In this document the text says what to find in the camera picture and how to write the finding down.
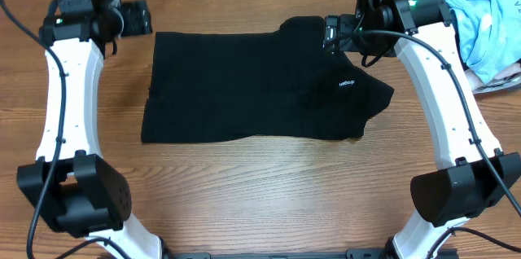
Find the black t-shirt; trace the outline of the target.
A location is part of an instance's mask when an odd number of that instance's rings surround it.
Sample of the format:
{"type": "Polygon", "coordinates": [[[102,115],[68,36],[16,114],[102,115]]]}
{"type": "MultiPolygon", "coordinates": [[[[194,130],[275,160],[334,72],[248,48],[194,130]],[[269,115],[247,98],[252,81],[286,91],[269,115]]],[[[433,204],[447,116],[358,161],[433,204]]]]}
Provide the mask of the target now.
{"type": "Polygon", "coordinates": [[[143,143],[360,138],[394,90],[322,47],[321,17],[272,33],[155,35],[143,143]]]}

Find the grey garment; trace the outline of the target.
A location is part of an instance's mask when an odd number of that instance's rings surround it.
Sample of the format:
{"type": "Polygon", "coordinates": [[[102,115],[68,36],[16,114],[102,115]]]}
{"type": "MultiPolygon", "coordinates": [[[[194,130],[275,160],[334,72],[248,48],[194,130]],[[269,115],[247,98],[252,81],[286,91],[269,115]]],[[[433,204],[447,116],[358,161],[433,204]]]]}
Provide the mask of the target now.
{"type": "Polygon", "coordinates": [[[514,91],[520,89],[520,83],[519,82],[509,82],[503,85],[499,86],[482,86],[476,90],[473,91],[473,94],[489,94],[489,93],[495,93],[500,91],[514,91]]]}

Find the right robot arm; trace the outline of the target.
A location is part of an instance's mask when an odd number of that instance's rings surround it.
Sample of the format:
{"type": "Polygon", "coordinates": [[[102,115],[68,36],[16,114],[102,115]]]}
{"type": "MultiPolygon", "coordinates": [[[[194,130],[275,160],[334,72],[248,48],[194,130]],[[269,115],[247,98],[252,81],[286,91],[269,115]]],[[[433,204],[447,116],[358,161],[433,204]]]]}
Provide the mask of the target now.
{"type": "Polygon", "coordinates": [[[502,198],[520,176],[520,156],[506,154],[483,119],[458,53],[445,0],[356,0],[351,15],[326,17],[323,46],[396,57],[422,105],[436,170],[414,177],[414,212],[382,248],[352,248],[349,258],[455,258],[444,242],[502,198]]]}

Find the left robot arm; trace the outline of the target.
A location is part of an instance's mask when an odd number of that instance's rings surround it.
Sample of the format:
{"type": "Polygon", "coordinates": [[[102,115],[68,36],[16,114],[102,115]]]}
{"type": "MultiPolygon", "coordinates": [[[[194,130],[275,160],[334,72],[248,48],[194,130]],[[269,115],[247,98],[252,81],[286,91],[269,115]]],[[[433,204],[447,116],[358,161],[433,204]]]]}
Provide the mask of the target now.
{"type": "Polygon", "coordinates": [[[167,255],[134,216],[125,177],[103,159],[97,126],[105,46],[151,31],[143,0],[53,0],[36,36],[48,67],[46,122],[35,162],[18,168],[18,187],[51,230],[116,258],[167,255]]]}

